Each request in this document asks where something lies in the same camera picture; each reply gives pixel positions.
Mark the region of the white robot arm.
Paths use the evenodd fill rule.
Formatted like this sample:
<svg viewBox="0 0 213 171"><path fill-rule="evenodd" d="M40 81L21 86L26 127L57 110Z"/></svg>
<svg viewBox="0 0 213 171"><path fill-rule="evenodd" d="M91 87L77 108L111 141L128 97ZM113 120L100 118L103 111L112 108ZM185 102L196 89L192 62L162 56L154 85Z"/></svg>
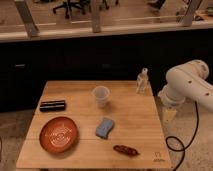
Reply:
<svg viewBox="0 0 213 171"><path fill-rule="evenodd" d="M171 121L187 98L213 112L213 85L206 81L209 67L203 60L191 60L170 68L166 84L158 92L163 105L162 120Z"/></svg>

